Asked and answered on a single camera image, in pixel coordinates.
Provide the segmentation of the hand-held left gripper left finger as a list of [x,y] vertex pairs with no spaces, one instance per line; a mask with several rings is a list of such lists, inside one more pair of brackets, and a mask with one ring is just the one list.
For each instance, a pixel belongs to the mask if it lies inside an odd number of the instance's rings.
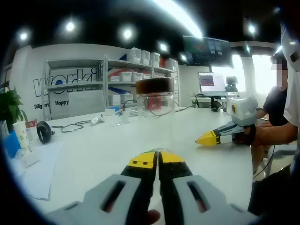
[[131,159],[120,174],[112,174],[73,202],[47,213],[54,225],[143,225],[153,195],[158,153]]

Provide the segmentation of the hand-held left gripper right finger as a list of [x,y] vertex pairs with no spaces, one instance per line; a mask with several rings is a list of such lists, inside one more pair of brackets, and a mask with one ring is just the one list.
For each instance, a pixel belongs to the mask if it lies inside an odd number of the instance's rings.
[[180,156],[159,152],[158,169],[167,225],[253,225],[257,221],[252,213],[228,204],[205,178],[193,175]]

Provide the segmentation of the person's left hand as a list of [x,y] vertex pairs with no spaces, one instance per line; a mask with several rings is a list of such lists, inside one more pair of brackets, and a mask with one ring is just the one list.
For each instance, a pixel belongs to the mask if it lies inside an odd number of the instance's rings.
[[160,213],[157,210],[149,210],[146,215],[145,224],[152,225],[160,219]]

